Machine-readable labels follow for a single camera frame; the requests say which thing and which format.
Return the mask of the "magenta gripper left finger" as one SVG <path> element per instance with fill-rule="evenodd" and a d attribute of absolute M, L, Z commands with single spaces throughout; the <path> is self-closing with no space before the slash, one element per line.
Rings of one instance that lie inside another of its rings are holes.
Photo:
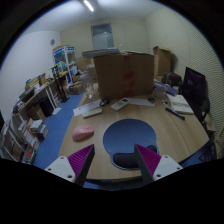
<path fill-rule="evenodd" d="M 89 145 L 68 157 L 58 157 L 46 168 L 46 171 L 78 186 L 83 186 L 94 155 L 94 145 Z"/>

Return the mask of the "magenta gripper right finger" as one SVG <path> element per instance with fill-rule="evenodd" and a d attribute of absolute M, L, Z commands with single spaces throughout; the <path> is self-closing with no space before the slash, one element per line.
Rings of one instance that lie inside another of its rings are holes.
<path fill-rule="evenodd" d="M 182 169 L 182 166 L 169 155 L 160 156 L 152 150 L 138 144 L 135 145 L 134 155 L 144 184 L 160 180 Z"/>

